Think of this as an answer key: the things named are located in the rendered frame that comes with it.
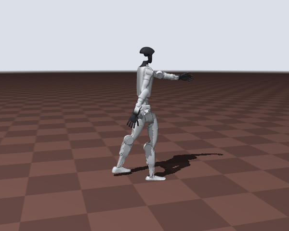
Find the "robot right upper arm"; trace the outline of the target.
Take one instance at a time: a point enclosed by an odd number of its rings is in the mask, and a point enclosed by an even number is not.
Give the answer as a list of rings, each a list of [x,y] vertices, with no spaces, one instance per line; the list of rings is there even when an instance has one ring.
[[[142,82],[141,93],[144,89],[147,89],[147,87],[149,86],[152,75],[153,75],[153,70],[146,68],[144,71],[144,79]]]

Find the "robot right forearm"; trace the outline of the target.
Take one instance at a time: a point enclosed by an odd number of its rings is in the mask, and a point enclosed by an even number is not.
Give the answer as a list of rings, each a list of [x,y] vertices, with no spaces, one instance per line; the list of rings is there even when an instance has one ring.
[[[144,100],[146,99],[148,94],[149,94],[149,90],[144,89],[142,91],[142,93],[138,96],[138,101],[137,101],[136,107],[134,109],[134,113],[138,114],[138,112],[142,108],[142,104],[144,103]]]

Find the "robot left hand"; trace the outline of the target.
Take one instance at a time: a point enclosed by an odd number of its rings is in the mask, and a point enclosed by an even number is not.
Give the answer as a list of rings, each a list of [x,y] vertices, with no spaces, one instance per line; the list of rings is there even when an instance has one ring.
[[[191,76],[193,76],[193,75],[191,75],[191,74],[189,74],[189,72],[186,72],[186,73],[184,73],[184,74],[175,74],[175,76],[179,76],[179,79],[178,80],[186,80],[186,81],[189,81],[189,82],[191,82],[190,80],[192,80],[193,79],[193,77],[191,77]],[[191,79],[192,78],[192,79]],[[189,80],[190,79],[190,80]]]

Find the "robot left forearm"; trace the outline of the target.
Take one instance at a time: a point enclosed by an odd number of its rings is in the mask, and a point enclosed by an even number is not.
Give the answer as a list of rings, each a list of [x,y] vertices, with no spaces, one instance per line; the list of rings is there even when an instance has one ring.
[[[175,76],[174,74],[167,74],[163,72],[163,79],[178,80],[179,76]]]

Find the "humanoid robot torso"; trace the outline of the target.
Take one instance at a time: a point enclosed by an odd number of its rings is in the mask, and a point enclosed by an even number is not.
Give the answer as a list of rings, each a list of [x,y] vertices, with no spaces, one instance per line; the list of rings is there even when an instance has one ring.
[[[143,66],[143,67],[139,66],[137,69],[137,96],[141,94],[141,87],[142,87],[142,82],[144,79],[144,71],[146,68],[149,68],[152,70],[152,68],[149,67],[148,65]],[[147,89],[149,90],[149,95],[147,97],[151,96],[153,80],[154,80],[154,74],[152,75],[149,86],[147,87]],[[144,103],[142,104],[142,108],[140,109],[139,115],[143,117],[144,110],[147,110],[147,109],[151,111],[151,106],[148,104],[148,98],[144,100]]]

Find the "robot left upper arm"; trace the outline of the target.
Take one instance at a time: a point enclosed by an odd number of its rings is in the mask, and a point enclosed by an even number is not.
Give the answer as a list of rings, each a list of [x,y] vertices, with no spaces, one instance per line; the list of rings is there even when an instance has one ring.
[[[157,72],[155,72],[155,71],[153,70],[153,74],[154,74],[154,77],[156,77],[156,78],[159,78],[159,79],[162,79],[162,78],[163,78],[163,72],[162,72],[162,71],[157,71]]]

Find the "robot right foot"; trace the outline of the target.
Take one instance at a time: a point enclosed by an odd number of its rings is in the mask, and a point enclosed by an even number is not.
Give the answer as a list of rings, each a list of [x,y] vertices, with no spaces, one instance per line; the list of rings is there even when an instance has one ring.
[[[147,176],[145,179],[146,180],[165,180],[166,179],[165,177],[159,177],[156,175],[154,175],[154,176],[155,176],[154,178],[150,178],[150,176]]]

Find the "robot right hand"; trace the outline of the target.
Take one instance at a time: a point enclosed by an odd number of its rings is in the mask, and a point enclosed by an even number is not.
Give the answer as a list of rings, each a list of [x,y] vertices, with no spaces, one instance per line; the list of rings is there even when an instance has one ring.
[[[133,126],[133,128],[135,128],[135,123],[136,123],[136,122],[137,122],[137,126],[139,126],[139,122],[138,122],[138,115],[139,115],[139,113],[140,113],[140,110],[139,110],[138,114],[134,113],[134,110],[133,110],[133,115],[131,115],[130,118],[129,118],[130,123],[129,123],[129,121],[128,121],[129,127],[130,127],[130,125],[131,125],[131,128],[132,128],[132,126]],[[127,123],[127,125],[128,125],[128,123]],[[131,123],[132,123],[132,124],[131,124]],[[133,125],[133,123],[134,123],[134,125]]]

